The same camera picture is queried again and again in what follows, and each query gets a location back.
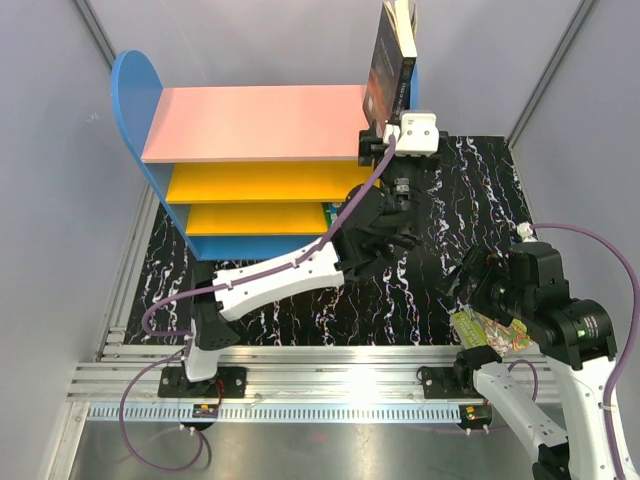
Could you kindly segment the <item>dark tale of two cities book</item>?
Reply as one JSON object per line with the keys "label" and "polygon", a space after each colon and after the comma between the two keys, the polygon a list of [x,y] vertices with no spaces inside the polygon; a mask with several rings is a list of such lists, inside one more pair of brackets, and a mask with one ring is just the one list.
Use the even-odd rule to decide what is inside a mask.
{"label": "dark tale of two cities book", "polygon": [[407,0],[384,1],[363,100],[370,128],[382,137],[388,123],[410,106],[417,60],[416,6]]}

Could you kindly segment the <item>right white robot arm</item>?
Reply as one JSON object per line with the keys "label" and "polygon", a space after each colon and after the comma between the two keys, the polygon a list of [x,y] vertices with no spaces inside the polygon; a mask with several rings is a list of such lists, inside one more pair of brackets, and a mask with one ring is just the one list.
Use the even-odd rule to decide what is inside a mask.
{"label": "right white robot arm", "polygon": [[527,449],[537,479],[636,479],[610,385],[622,360],[612,321],[593,300],[571,296],[560,253],[534,241],[499,257],[472,247],[446,282],[475,312],[505,326],[518,320],[547,359],[563,409],[558,426],[516,385],[489,345],[465,349],[453,385],[480,395]]}

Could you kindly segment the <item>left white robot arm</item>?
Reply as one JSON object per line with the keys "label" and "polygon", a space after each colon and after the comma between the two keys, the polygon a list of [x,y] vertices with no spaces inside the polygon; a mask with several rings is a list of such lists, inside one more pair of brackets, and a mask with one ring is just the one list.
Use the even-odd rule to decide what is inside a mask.
{"label": "left white robot arm", "polygon": [[395,126],[386,134],[396,143],[376,165],[380,186],[352,189],[323,237],[199,283],[180,376],[190,395],[203,397],[213,390],[222,350],[239,341],[232,322],[286,297],[377,276],[420,244],[419,198],[427,175],[437,168],[446,135],[436,128]]}

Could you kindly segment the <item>green 65-storey treehouse book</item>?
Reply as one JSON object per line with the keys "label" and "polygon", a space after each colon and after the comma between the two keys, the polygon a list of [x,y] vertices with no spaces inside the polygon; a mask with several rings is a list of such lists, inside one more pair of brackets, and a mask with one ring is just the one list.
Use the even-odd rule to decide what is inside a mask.
{"label": "green 65-storey treehouse book", "polygon": [[491,346],[505,356],[535,344],[525,325],[516,319],[504,326],[473,310],[462,310],[450,316],[450,325],[465,349]]}

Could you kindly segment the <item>green coin book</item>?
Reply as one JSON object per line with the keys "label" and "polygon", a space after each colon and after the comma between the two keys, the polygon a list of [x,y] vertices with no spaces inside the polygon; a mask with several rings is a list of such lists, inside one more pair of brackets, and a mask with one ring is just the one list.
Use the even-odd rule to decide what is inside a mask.
{"label": "green coin book", "polygon": [[323,212],[327,226],[323,236],[332,238],[343,224],[343,204],[336,202],[324,203]]}

